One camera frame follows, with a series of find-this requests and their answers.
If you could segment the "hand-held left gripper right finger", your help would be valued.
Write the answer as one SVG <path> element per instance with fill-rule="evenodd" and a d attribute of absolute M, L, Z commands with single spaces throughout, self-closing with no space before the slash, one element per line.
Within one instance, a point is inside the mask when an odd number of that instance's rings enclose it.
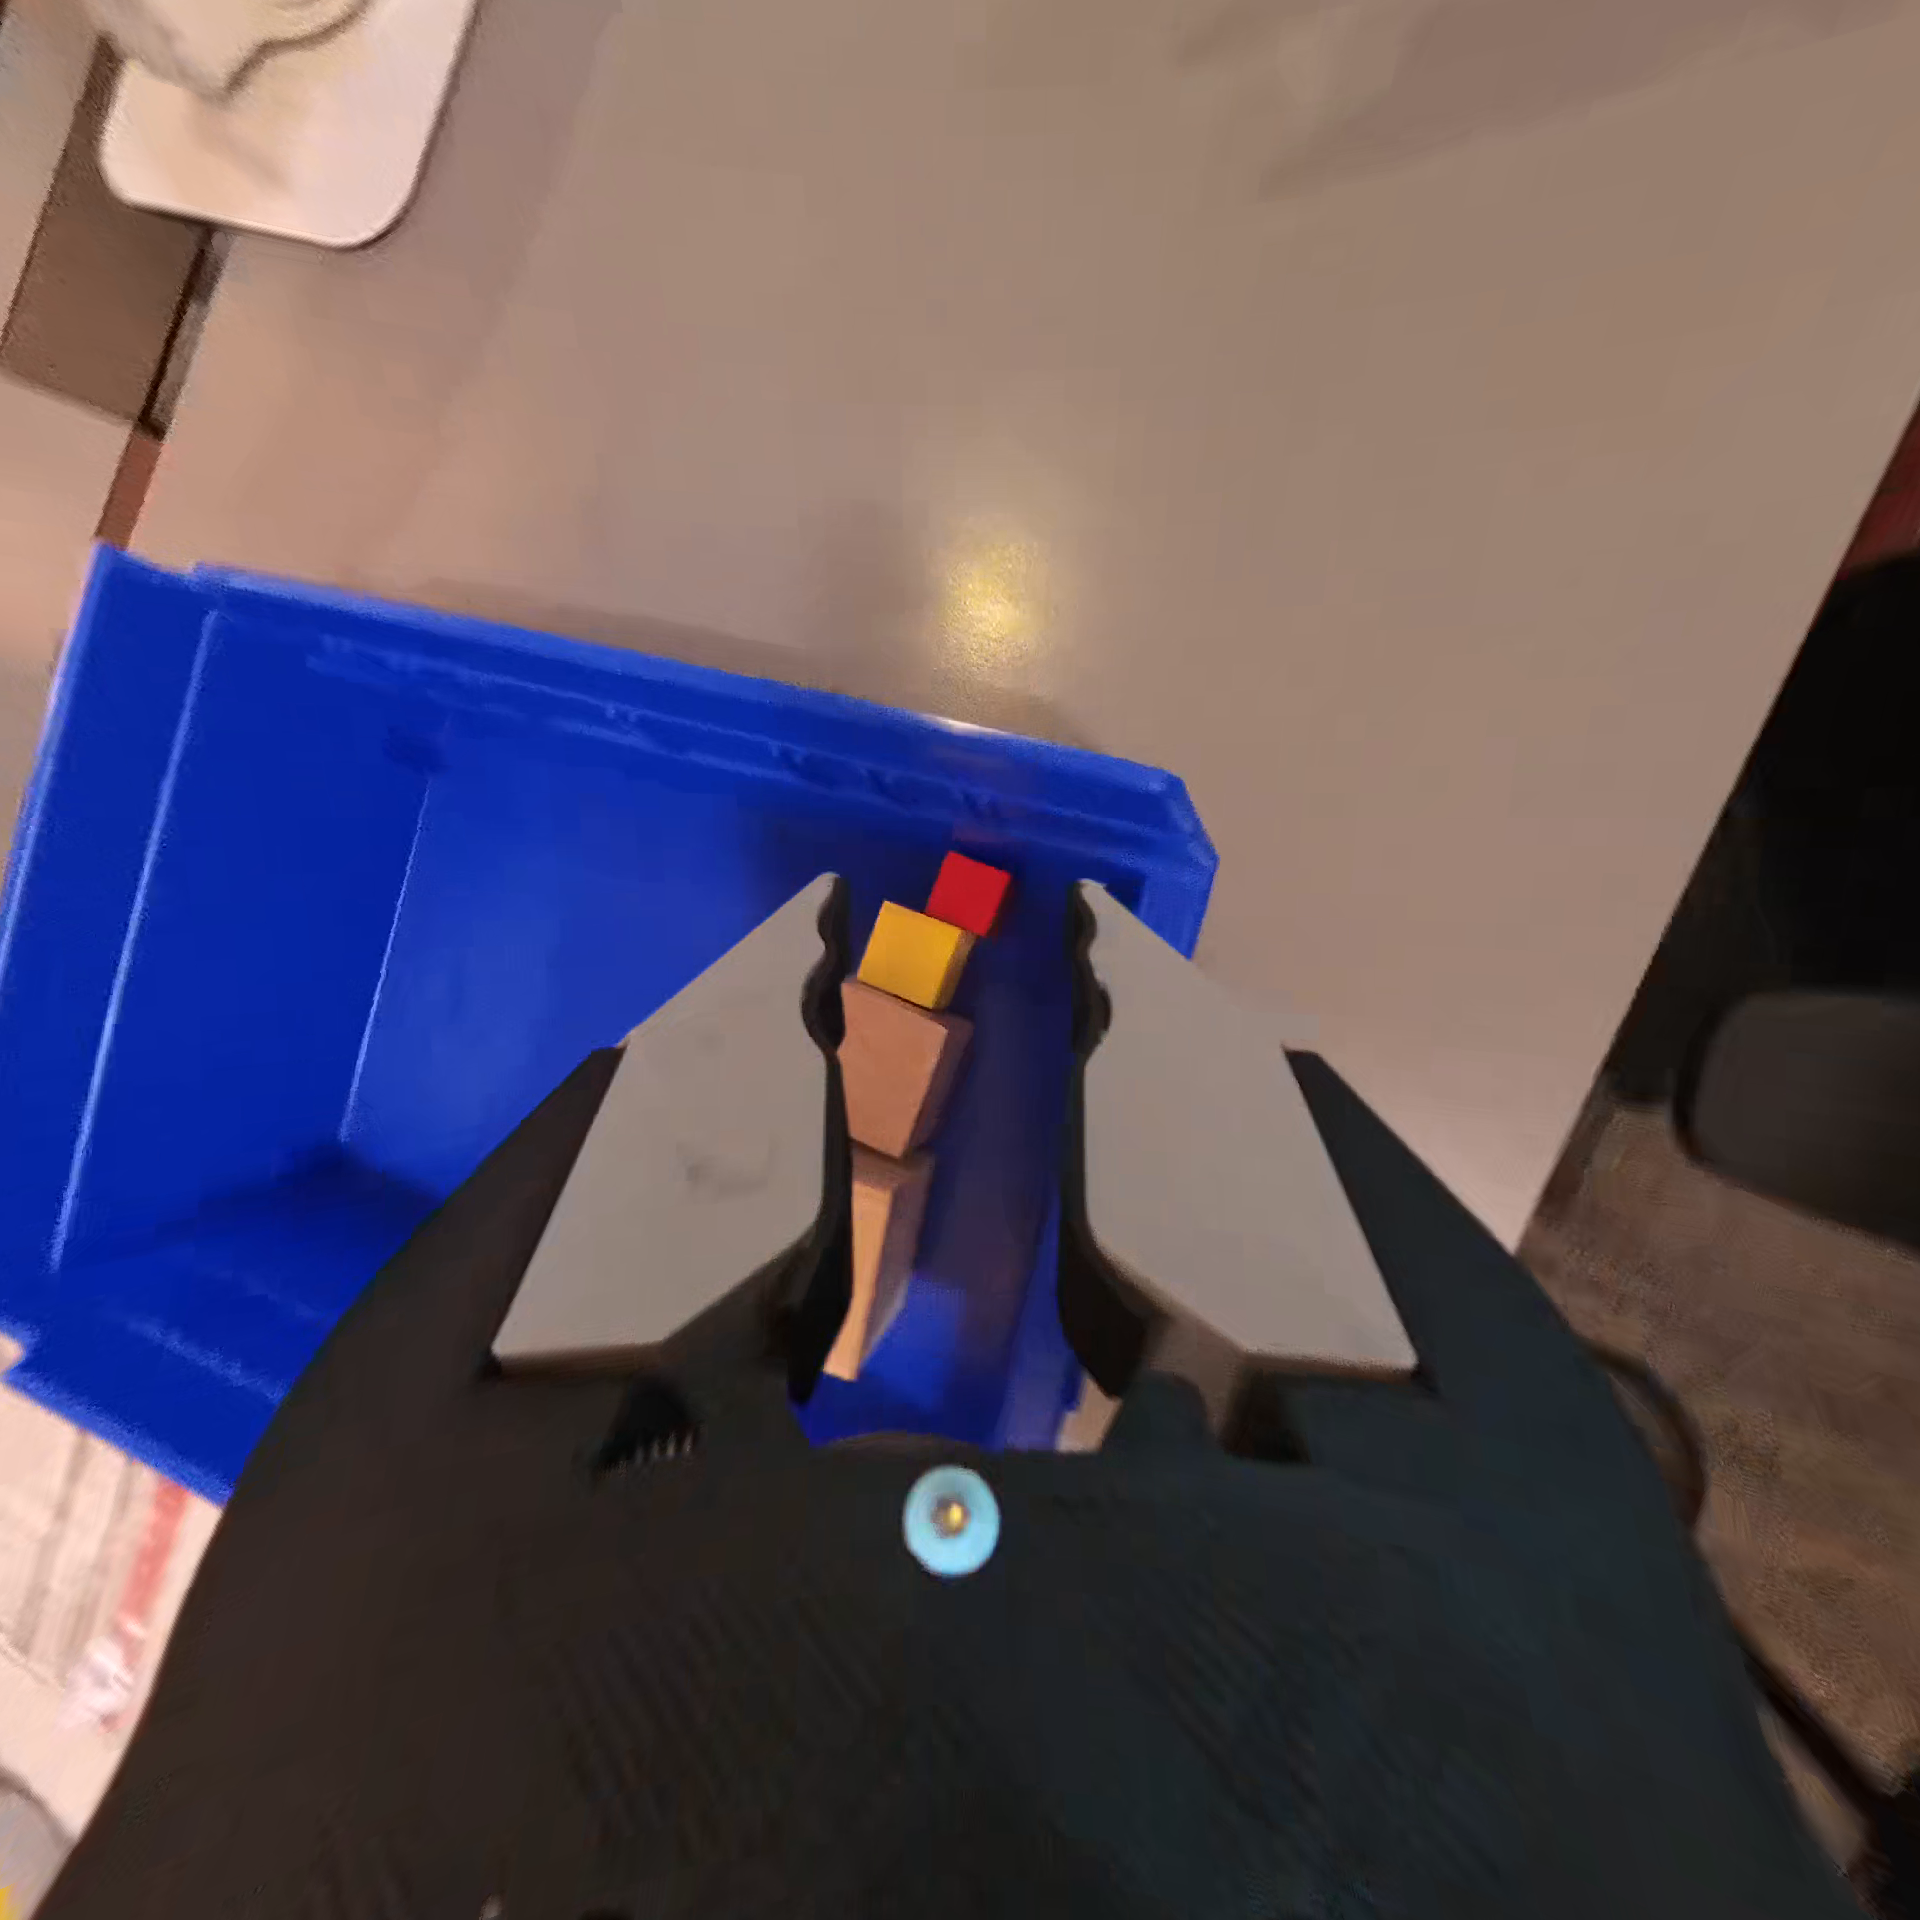
<path fill-rule="evenodd" d="M 1059 1320 L 1092 1390 L 1238 1403 L 1255 1380 L 1411 1380 L 1417 1354 L 1283 1026 L 1103 883 L 1068 893 Z"/>

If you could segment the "large wooden cube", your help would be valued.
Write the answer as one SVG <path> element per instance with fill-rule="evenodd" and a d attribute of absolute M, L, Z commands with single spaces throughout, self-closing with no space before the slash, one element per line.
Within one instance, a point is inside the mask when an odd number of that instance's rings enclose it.
<path fill-rule="evenodd" d="M 865 1146 L 852 1150 L 852 1289 L 824 1364 L 831 1380 L 857 1380 L 900 1315 L 935 1164 L 929 1150 L 900 1159 Z"/>

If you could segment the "white document stand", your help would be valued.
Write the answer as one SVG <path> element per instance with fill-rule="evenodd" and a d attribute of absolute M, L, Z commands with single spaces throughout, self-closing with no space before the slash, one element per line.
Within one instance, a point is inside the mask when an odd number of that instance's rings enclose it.
<path fill-rule="evenodd" d="M 127 62 L 100 133 L 124 204 L 208 227 L 353 252 L 413 201 L 477 6 L 372 2 L 265 48 L 216 101 Z"/>

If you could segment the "white printed paper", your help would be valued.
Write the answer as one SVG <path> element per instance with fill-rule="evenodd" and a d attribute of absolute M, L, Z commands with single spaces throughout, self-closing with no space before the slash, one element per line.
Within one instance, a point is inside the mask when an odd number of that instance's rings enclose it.
<path fill-rule="evenodd" d="M 131 1728 L 166 1635 L 194 1496 L 1 1390 L 1 1653 L 71 1730 Z"/>

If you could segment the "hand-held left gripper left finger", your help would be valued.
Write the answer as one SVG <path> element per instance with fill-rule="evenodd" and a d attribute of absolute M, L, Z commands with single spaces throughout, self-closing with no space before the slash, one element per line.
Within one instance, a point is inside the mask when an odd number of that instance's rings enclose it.
<path fill-rule="evenodd" d="M 503 1373 L 655 1350 L 803 1245 L 828 1204 L 848 887 L 806 880 L 624 1037 L 492 1358 Z"/>

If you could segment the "medium wooden cube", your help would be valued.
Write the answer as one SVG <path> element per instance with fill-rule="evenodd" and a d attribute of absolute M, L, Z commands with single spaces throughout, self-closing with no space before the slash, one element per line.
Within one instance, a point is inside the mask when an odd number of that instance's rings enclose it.
<path fill-rule="evenodd" d="M 929 1146 L 971 1043 L 971 1019 L 929 1011 L 857 977 L 840 984 L 835 1049 L 854 1144 L 891 1159 Z"/>

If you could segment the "small red cube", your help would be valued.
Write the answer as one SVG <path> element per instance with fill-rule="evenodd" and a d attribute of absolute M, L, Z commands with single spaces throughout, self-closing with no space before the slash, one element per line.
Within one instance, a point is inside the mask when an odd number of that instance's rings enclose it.
<path fill-rule="evenodd" d="M 995 934 L 1012 892 L 1006 868 L 953 847 L 942 856 L 923 913 L 983 942 Z"/>

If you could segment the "blue plastic bin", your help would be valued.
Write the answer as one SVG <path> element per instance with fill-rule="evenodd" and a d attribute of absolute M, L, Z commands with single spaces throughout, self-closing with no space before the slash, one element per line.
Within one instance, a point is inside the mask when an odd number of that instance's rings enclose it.
<path fill-rule="evenodd" d="M 830 871 L 850 952 L 947 851 L 1012 878 L 956 1005 L 917 1265 L 818 1444 L 1042 1447 L 1069 885 L 1190 955 L 1172 773 L 826 690 L 112 547 L 3 887 L 17 1390 L 210 1501 L 409 1233 L 593 1047 Z"/>

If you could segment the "grey desk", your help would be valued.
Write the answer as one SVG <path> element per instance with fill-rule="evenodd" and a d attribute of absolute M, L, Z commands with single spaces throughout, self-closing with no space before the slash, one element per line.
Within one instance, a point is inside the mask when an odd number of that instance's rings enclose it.
<path fill-rule="evenodd" d="M 1519 1242 L 1916 401 L 1916 3 L 482 3 L 131 547 L 1182 775 Z"/>

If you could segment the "black office chair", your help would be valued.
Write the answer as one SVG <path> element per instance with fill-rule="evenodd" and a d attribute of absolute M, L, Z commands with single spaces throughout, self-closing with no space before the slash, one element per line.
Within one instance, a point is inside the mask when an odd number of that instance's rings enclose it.
<path fill-rule="evenodd" d="M 1829 588 L 1599 1081 L 1717 1178 L 1916 1247 L 1916 552 Z"/>

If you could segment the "yellow cube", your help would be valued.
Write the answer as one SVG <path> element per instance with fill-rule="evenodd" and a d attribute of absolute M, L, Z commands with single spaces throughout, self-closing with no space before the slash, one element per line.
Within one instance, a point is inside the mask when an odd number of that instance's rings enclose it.
<path fill-rule="evenodd" d="M 885 900 L 855 967 L 859 986 L 923 1011 L 947 1011 L 976 946 L 971 930 Z"/>

